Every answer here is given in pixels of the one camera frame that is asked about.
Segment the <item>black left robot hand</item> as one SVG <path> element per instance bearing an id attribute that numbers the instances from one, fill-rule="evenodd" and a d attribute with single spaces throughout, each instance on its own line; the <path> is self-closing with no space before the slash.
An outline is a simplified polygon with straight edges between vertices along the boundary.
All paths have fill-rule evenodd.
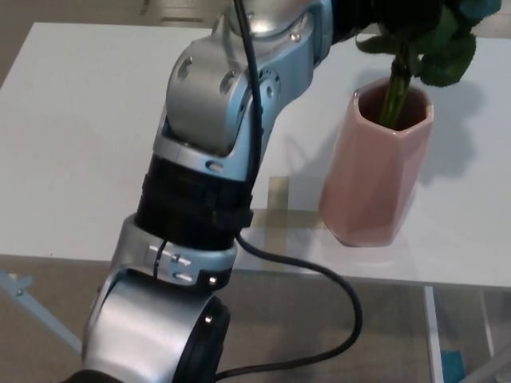
<path id="1" fill-rule="evenodd" d="M 332 43 L 351 39 L 376 24 L 390 34 L 422 34 L 432 30 L 441 17 L 443 1 L 332 1 Z"/>

